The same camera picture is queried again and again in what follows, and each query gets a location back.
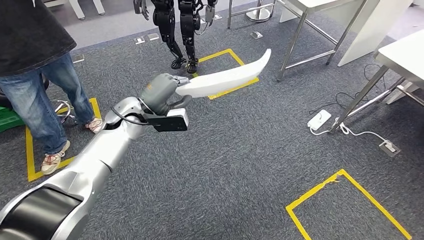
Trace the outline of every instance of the white curved blade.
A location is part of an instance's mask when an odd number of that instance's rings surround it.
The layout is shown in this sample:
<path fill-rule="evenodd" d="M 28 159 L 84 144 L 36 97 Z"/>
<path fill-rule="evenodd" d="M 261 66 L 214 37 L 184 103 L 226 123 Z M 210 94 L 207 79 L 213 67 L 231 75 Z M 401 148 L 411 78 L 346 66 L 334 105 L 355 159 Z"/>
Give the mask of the white curved blade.
<path fill-rule="evenodd" d="M 191 79 L 190 83 L 177 87 L 175 92 L 180 96 L 191 95 L 193 98 L 202 98 L 238 87 L 256 78 L 265 68 L 270 57 L 271 49 L 268 48 L 257 61 L 233 69 L 197 76 Z"/>

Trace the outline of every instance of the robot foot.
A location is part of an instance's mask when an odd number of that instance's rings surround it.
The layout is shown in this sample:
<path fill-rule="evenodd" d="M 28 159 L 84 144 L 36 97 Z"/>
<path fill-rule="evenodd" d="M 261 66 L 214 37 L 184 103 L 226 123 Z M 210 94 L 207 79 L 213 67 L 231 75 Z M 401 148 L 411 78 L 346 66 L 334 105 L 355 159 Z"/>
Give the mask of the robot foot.
<path fill-rule="evenodd" d="M 183 63 L 185 63 L 185 62 L 187 62 L 187 60 L 184 57 L 182 57 L 182 58 L 177 57 L 177 58 L 175 58 L 175 60 L 172 61 L 171 68 L 172 69 L 180 69 L 181 66 L 183 65 Z"/>
<path fill-rule="evenodd" d="M 199 60 L 196 58 L 195 60 L 189 60 L 187 63 L 187 73 L 194 74 L 198 71 L 198 63 Z"/>

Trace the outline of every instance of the person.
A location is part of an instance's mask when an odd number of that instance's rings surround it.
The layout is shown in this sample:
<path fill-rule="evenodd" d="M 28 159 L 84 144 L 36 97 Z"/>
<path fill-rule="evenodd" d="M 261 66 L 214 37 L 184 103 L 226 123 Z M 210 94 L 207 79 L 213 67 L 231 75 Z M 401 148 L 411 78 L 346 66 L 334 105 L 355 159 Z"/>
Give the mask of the person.
<path fill-rule="evenodd" d="M 13 110 L 43 145 L 41 172 L 52 174 L 70 147 L 42 83 L 43 74 L 61 87 L 79 123 L 93 133 L 94 116 L 69 52 L 77 45 L 42 0 L 2 0 L 0 4 L 0 88 Z"/>

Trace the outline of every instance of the white table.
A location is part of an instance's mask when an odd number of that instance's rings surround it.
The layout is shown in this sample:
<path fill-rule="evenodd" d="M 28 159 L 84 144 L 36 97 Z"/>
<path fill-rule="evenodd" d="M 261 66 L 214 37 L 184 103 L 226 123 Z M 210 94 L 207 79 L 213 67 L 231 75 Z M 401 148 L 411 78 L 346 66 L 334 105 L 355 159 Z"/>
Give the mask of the white table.
<path fill-rule="evenodd" d="M 382 64 L 382 66 L 365 85 L 357 97 L 350 103 L 350 105 L 344 111 L 343 115 L 338 118 L 338 121 L 334 123 L 330 132 L 333 133 L 344 120 L 362 111 L 371 104 L 380 102 L 383 98 L 388 96 L 396 89 L 424 106 L 424 100 L 415 96 L 412 92 L 406 90 L 401 85 L 405 79 L 409 79 L 410 81 L 413 81 L 415 85 L 424 87 L 423 43 L 424 30 L 421 30 L 380 48 L 375 53 L 374 57 Z M 376 83 L 389 69 L 401 75 L 401 78 L 397 80 L 392 86 L 390 86 L 386 91 L 374 99 L 368 101 L 364 105 L 356 108 L 365 95 L 367 95 L 367 93 L 374 87 L 374 85 L 376 85 Z"/>
<path fill-rule="evenodd" d="M 289 6 L 293 6 L 287 0 L 282 1 Z M 366 54 L 372 53 L 412 1 L 368 0 L 351 27 L 351 31 L 357 33 L 357 36 L 343 55 L 338 66 L 343 66 Z M 348 2 L 340 6 L 325 9 L 322 12 L 342 25 L 347 26 L 360 3 L 361 1 Z M 302 10 L 298 9 L 297 13 L 302 14 Z M 284 8 L 279 22 L 283 23 L 294 18 L 296 16 Z"/>
<path fill-rule="evenodd" d="M 367 3 L 367 0 L 359 0 L 360 5 L 358 6 L 358 8 L 356 9 L 355 13 L 353 14 L 352 18 L 350 19 L 349 23 L 346 26 L 346 29 L 344 30 L 343 34 L 341 35 L 340 39 L 337 41 L 335 40 L 333 37 L 331 37 L 328 33 L 326 33 L 325 31 L 323 31 L 321 28 L 319 28 L 318 26 L 316 26 L 315 24 L 313 24 L 311 21 L 307 20 L 308 14 L 313 14 L 315 12 L 324 10 L 324 9 L 329 9 L 329 8 L 335 8 L 337 6 L 342 6 L 345 5 L 347 3 L 353 2 L 355 0 L 286 0 L 286 2 L 284 2 L 283 0 L 277 0 L 279 3 L 282 4 L 282 6 L 289 11 L 291 14 L 295 15 L 296 17 L 300 18 L 299 24 L 297 25 L 297 29 L 294 33 L 294 36 L 291 40 L 291 44 L 288 46 L 287 48 L 287 52 L 284 56 L 284 61 L 282 63 L 282 67 L 281 67 L 281 72 L 280 72 L 280 76 L 282 77 L 285 70 L 307 63 L 309 61 L 313 61 L 315 59 L 319 59 L 319 58 L 323 58 L 325 56 L 329 56 L 327 59 L 326 64 L 330 64 L 330 62 L 332 61 L 334 55 L 336 54 L 337 50 L 339 49 L 339 47 L 342 45 L 343 40 L 345 39 L 346 35 L 348 34 L 350 28 L 352 27 L 352 25 L 354 24 L 354 22 L 356 21 L 356 19 L 358 18 L 359 14 L 361 13 L 362 9 L 364 8 L 365 4 Z M 293 52 L 293 49 L 295 47 L 296 41 L 299 38 L 299 34 L 302 30 L 302 26 L 304 25 L 304 23 L 308 24 L 309 26 L 311 26 L 315 31 L 317 31 L 318 33 L 320 33 L 323 37 L 327 38 L 330 42 L 332 42 L 335 47 L 334 49 L 309 57 L 305 60 L 299 61 L 297 63 L 293 63 L 291 65 L 289 65 L 289 60 L 290 60 L 290 55 Z"/>

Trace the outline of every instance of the carpet floor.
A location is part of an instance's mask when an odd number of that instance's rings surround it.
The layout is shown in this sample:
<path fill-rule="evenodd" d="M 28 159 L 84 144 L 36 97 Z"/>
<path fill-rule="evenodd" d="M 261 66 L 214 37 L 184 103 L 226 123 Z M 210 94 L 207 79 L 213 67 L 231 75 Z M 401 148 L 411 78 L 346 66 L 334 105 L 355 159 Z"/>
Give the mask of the carpet floor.
<path fill-rule="evenodd" d="M 311 20 L 338 38 L 344 28 L 322 15 Z M 259 82 L 214 100 L 196 98 L 187 107 L 185 132 L 158 133 L 148 127 L 98 197 L 81 240 L 300 240 L 303 236 L 286 206 L 340 169 L 346 170 L 412 236 L 424 238 L 424 111 L 413 100 L 379 103 L 346 121 L 352 131 L 373 131 L 402 149 L 391 158 L 373 135 L 352 136 L 340 131 L 312 135 L 309 111 L 334 103 L 338 92 L 353 96 L 367 82 L 364 67 L 375 64 L 372 54 L 337 67 L 349 43 L 330 65 L 318 59 L 289 69 L 277 83 L 286 48 L 298 20 L 278 18 L 256 24 L 244 16 L 214 22 L 196 36 L 199 58 L 232 49 L 245 63 L 257 60 L 267 48 L 270 61 Z M 248 33 L 259 31 L 255 40 Z M 181 44 L 180 25 L 177 41 Z M 75 68 L 90 98 L 96 98 L 104 116 L 110 106 L 127 96 L 138 96 L 160 73 L 187 76 L 172 70 L 172 55 L 160 40 L 135 45 L 137 35 L 83 47 L 72 54 L 85 56 Z M 332 49 L 313 29 L 301 32 L 291 62 Z M 199 65 L 199 75 L 236 67 L 224 54 Z M 377 67 L 367 67 L 372 76 Z M 399 76 L 388 72 L 385 84 Z M 383 90 L 379 82 L 369 94 Z M 66 99 L 57 87 L 47 90 Z M 346 105 L 351 99 L 340 96 Z M 332 118 L 338 105 L 324 107 Z M 75 156 L 92 135 L 65 125 L 71 141 L 67 157 Z M 0 206 L 46 177 L 28 182 L 25 131 L 16 127 L 0 134 Z M 42 154 L 34 143 L 35 169 Z M 405 236 L 350 181 L 340 177 L 293 210 L 313 240 L 403 240 Z"/>

